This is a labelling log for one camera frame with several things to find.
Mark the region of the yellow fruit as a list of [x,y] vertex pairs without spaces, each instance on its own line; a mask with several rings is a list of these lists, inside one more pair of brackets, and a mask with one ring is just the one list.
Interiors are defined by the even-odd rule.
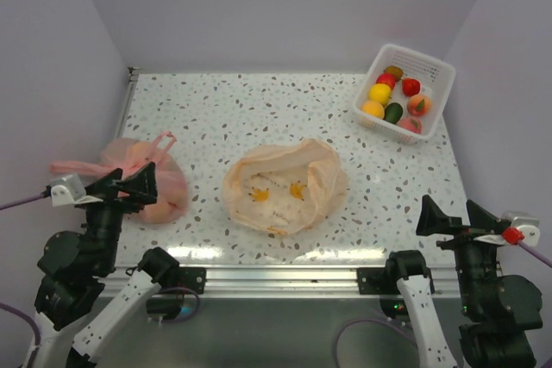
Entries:
[[375,101],[383,106],[386,106],[392,97],[392,89],[387,84],[374,84],[370,87],[367,93],[367,98],[370,101]]

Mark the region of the red orange strawberry fruit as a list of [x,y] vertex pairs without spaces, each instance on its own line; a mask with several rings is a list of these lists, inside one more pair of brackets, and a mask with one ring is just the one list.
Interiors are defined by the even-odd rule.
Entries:
[[421,90],[420,82],[414,78],[403,78],[401,84],[403,94],[406,97],[413,97],[417,95]]

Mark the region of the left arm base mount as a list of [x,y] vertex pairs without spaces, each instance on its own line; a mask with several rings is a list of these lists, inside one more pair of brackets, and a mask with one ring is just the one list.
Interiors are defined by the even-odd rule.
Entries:
[[206,276],[203,267],[179,267],[171,271],[167,285],[147,300],[147,317],[160,325],[194,318],[201,308]]

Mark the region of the green avocado fruit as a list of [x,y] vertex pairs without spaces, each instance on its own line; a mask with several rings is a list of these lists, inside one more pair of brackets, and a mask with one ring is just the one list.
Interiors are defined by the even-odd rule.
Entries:
[[397,124],[404,113],[403,106],[400,103],[389,103],[385,107],[383,120],[391,124]]

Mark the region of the pink peach fruit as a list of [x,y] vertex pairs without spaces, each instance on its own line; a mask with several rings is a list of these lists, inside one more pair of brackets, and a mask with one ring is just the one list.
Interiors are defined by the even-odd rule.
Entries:
[[414,134],[421,134],[423,130],[423,124],[421,120],[413,116],[407,116],[401,119],[397,122],[397,126]]

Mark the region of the brown kiwi fruit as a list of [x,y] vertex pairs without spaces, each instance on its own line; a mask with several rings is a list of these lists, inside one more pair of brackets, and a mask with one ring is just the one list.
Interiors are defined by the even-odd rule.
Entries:
[[384,70],[384,73],[392,75],[396,81],[401,80],[402,77],[404,76],[403,70],[395,65],[389,65]]

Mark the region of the small brown fruit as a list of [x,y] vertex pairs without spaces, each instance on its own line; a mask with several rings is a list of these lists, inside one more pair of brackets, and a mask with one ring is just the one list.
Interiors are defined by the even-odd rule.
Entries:
[[365,101],[362,106],[361,110],[368,115],[371,115],[378,119],[383,119],[385,117],[385,107],[374,100],[367,100]]

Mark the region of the orange plastic bag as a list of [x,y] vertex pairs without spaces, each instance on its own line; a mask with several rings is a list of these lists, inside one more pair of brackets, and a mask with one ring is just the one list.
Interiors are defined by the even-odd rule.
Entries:
[[316,227],[341,207],[347,191],[338,153],[312,138],[293,146],[255,147],[223,180],[232,221],[283,235]]

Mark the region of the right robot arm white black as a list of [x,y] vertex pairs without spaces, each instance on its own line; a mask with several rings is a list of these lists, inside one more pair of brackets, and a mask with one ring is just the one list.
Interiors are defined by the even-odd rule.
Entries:
[[[534,367],[536,359],[526,333],[542,328],[541,291],[520,275],[499,275],[497,251],[522,246],[537,222],[520,214],[497,217],[472,200],[468,223],[446,215],[429,195],[422,198],[418,236],[443,235],[436,245],[455,256],[461,312],[470,320],[459,327],[467,367]],[[432,278],[419,251],[389,255],[383,277],[398,292],[411,321],[422,367],[455,367],[432,301]]]

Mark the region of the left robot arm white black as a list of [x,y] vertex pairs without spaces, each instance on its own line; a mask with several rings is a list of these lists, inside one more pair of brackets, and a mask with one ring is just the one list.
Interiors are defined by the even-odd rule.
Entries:
[[96,366],[107,342],[140,305],[177,287],[179,262],[160,247],[149,249],[116,297],[85,322],[104,290],[102,278],[116,269],[124,216],[157,201],[155,168],[148,162],[128,177],[116,168],[89,185],[70,174],[48,186],[53,206],[84,210],[85,230],[58,232],[44,246],[37,263],[44,277],[34,301],[35,341],[24,366]]

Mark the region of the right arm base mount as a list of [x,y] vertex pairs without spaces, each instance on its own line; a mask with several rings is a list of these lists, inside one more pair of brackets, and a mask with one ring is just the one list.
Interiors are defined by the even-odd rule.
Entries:
[[360,295],[379,299],[380,310],[386,317],[401,322],[411,321],[397,285],[386,275],[383,267],[357,268],[356,281]]

